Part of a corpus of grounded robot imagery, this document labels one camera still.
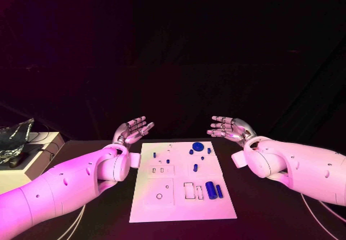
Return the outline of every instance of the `black backdrop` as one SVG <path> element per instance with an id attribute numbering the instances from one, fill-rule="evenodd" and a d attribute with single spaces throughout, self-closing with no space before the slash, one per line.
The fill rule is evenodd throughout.
<path id="1" fill-rule="evenodd" d="M 325 133 L 344 135 L 344 3 L 4 0 L 0 10 L 1 126 L 34 117 L 69 139 L 111 139 L 145 115 L 147 138 L 196 138 L 216 115 L 343 150 Z"/>

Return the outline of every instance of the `blue cylinder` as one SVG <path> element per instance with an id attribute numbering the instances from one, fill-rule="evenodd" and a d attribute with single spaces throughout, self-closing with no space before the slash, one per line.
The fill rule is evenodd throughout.
<path id="1" fill-rule="evenodd" d="M 214 191 L 214 184 L 213 184 L 213 182 L 207 181 L 204 183 L 204 187 L 206 187 L 209 199 L 216 199 L 217 195 L 216 195 L 216 191 Z"/>
<path id="2" fill-rule="evenodd" d="M 200 152 L 204 149 L 204 145 L 200 142 L 194 142 L 191 144 L 191 149 L 197 152 Z"/>
<path id="3" fill-rule="evenodd" d="M 216 190 L 217 190 L 217 197 L 222 199 L 223 195 L 222 195 L 220 185 L 216 185 Z"/>

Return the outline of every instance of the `robotic hand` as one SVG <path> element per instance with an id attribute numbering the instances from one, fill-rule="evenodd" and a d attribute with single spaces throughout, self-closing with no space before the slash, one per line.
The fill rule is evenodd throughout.
<path id="1" fill-rule="evenodd" d="M 337 152 L 258 136 L 237 118 L 213 116 L 212 137 L 236 142 L 243 150 L 230 157 L 237 168 L 248 165 L 259 178 L 281 182 L 311 198 L 346 206 L 346 156 Z"/>
<path id="2" fill-rule="evenodd" d="M 141 155 L 129 146 L 148 134 L 145 117 L 121 124 L 112 144 L 53 166 L 30 183 L 0 195 L 0 239 L 11 239 L 33 225 L 80 208 L 122 181 Z"/>

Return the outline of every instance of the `blue circle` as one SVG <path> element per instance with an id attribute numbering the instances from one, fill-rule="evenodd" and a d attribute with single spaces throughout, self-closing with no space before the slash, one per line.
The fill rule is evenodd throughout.
<path id="1" fill-rule="evenodd" d="M 196 152 L 200 152 L 204 149 L 204 145 L 200 142 L 194 142 L 191 148 Z"/>

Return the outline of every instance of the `white box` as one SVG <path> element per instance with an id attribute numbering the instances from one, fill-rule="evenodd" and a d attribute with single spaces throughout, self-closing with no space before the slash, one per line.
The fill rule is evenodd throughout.
<path id="1" fill-rule="evenodd" d="M 36 136 L 37 133 L 30 132 L 28 142 Z M 59 132 L 40 132 L 39 136 L 34 138 L 34 142 L 28 143 L 28 145 L 30 144 L 43 144 L 41 148 L 37 149 L 47 150 L 56 155 L 59 149 L 62 149 L 64 142 Z M 21 187 L 41 174 L 50 163 L 50 153 L 47 151 L 36 152 L 34 157 L 23 169 L 13 168 L 0 170 L 0 194 Z"/>

